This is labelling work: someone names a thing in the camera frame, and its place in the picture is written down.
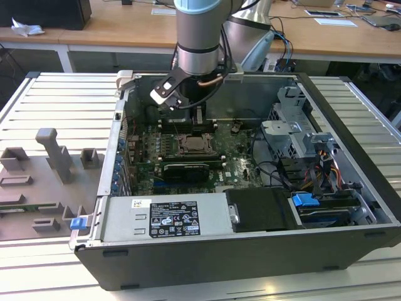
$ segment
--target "sticker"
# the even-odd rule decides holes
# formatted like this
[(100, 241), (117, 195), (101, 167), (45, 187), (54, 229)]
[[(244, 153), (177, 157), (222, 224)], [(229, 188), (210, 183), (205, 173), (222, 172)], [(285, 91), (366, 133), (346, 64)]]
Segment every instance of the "sticker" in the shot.
[(149, 203), (152, 238), (201, 235), (196, 202)]
[(24, 209), (19, 208), (19, 209), (4, 209), (0, 210), (0, 213), (15, 213), (15, 212), (25, 212)]
[(131, 208), (149, 208), (151, 202), (151, 199), (133, 199)]

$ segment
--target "desk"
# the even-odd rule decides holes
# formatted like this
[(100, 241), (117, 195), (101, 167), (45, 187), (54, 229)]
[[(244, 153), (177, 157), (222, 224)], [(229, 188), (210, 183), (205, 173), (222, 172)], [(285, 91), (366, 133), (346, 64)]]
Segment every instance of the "desk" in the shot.
[[(359, 4), (362, 0), (348, 0)], [(292, 3), (277, 0), (271, 16), (307, 16), (305, 8), (292, 9)], [(374, 4), (385, 9), (382, 3)], [(171, 54), (176, 42), (175, 17), (152, 15), (152, 5), (120, 1), (91, 0), (92, 17), (83, 31), (46, 29), (42, 36), (16, 36), (10, 28), (0, 28), (0, 42), (7, 48), (54, 50), (65, 72), (73, 72), (69, 51), (111, 53)], [(357, 28), (319, 25), (314, 19), (283, 19), (287, 37), (294, 44), (294, 59), (352, 61), (365, 63), (401, 63), (401, 32), (374, 28), (352, 18)], [(279, 29), (277, 19), (274, 26)], [(283, 43), (274, 41), (270, 57), (283, 52)]]

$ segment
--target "white paper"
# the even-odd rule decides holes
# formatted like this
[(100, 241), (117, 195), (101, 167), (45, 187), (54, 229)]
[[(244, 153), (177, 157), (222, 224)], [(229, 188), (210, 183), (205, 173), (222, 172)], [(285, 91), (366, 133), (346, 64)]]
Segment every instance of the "white paper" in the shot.
[(42, 27), (39, 25), (25, 25), (20, 22), (17, 22), (13, 18), (13, 25), (11, 26), (11, 29), (16, 33), (20, 34), (21, 36), (24, 36), (25, 38), (28, 37), (28, 35), (35, 35), (35, 34), (42, 34), (44, 33)]
[(358, 27), (358, 25), (356, 25), (354, 22), (350, 20), (334, 20), (334, 19), (319, 19), (319, 18), (315, 18), (315, 20), (320, 25)]
[(175, 16), (175, 9), (153, 8), (152, 14), (158, 14), (158, 15), (162, 15), (162, 16)]
[(131, 208), (150, 208), (150, 203), (152, 203), (152, 199), (133, 199)]

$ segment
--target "black plastic cover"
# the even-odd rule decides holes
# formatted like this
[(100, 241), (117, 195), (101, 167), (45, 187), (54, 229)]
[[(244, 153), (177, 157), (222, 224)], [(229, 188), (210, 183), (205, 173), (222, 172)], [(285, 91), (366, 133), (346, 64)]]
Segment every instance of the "black plastic cover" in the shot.
[(280, 187), (229, 189), (228, 205), (236, 207), (239, 223), (233, 224), (234, 232), (282, 231), (297, 229), (289, 205), (288, 190)]

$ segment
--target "green circuit board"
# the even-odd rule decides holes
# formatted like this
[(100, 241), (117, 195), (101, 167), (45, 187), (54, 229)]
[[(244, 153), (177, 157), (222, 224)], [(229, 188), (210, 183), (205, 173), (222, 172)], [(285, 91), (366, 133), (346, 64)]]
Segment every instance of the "green circuit board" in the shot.
[[(162, 169), (171, 162), (160, 161), (159, 157), (180, 155), (179, 139), (185, 134), (161, 134), (157, 127), (139, 127), (135, 151), (131, 151), (130, 173), (133, 176), (133, 195), (215, 193), (228, 188), (263, 186), (260, 175), (255, 170), (247, 150), (253, 129), (231, 133), (233, 122), (219, 122), (213, 134), (206, 134), (210, 140), (213, 156), (211, 160), (194, 160), (176, 163), (204, 163), (209, 165), (209, 178), (197, 184), (166, 184), (162, 179)], [(225, 156), (224, 164), (217, 157)]]

